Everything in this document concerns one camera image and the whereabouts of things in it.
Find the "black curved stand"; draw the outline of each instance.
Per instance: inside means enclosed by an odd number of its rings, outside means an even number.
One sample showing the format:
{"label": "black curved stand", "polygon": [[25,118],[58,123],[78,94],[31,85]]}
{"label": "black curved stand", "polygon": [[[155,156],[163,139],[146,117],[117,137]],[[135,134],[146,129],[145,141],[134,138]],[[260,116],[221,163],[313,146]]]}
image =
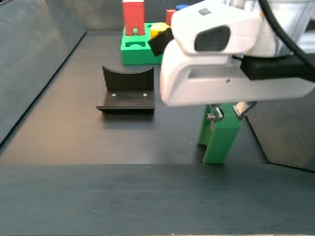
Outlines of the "black curved stand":
{"label": "black curved stand", "polygon": [[121,73],[103,67],[107,93],[103,106],[111,113],[154,114],[154,67],[137,73]]}

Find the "green block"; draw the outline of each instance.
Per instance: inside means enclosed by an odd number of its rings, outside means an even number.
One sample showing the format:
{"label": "green block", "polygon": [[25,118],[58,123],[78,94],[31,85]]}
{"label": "green block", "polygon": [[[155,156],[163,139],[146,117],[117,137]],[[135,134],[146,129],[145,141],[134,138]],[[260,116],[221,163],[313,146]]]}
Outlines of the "green block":
{"label": "green block", "polygon": [[125,65],[161,64],[163,56],[155,56],[149,44],[150,27],[153,23],[146,23],[146,35],[126,36],[123,30],[121,54]]}
{"label": "green block", "polygon": [[225,114],[225,118],[213,123],[209,119],[209,113],[215,111],[213,111],[210,105],[206,106],[198,140],[199,144],[205,144],[207,146],[203,158],[203,163],[206,164],[225,163],[242,126],[231,104],[222,104],[221,109]]}

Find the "black cable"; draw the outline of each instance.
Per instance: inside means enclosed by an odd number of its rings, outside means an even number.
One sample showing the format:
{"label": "black cable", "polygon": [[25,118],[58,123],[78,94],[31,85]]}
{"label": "black cable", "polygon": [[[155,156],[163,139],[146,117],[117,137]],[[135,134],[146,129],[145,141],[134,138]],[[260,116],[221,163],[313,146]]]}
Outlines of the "black cable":
{"label": "black cable", "polygon": [[284,43],[286,44],[286,46],[292,49],[292,51],[294,52],[294,54],[297,55],[297,57],[304,61],[304,63],[309,66],[309,68],[313,70],[314,72],[314,79],[309,80],[312,82],[315,82],[315,64],[314,62],[312,62],[308,58],[308,54],[305,53],[305,51],[300,48],[300,46],[297,45],[297,43],[292,40],[292,37],[288,35],[288,33],[285,32],[285,30],[282,29],[276,15],[273,13],[270,4],[268,2],[268,0],[260,0],[261,3],[261,9],[262,12],[266,16],[266,19],[270,23],[270,26],[277,34],[277,36],[280,37],[280,39],[284,41]]}

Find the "dark floor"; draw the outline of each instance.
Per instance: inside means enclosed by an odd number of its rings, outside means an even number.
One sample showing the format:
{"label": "dark floor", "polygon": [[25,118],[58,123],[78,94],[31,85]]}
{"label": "dark floor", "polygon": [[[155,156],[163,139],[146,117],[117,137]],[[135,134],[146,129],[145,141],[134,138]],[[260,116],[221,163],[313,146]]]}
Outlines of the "dark floor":
{"label": "dark floor", "polygon": [[315,234],[315,174],[266,163],[248,121],[201,164],[203,106],[103,115],[119,34],[90,33],[0,149],[0,235]]}

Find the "yellow block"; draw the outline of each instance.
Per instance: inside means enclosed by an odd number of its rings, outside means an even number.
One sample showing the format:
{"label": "yellow block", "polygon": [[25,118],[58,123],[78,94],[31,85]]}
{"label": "yellow block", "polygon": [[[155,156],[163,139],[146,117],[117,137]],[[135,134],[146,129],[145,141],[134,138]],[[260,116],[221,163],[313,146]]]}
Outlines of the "yellow block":
{"label": "yellow block", "polygon": [[154,39],[170,26],[165,22],[154,23],[150,27],[150,38]]}

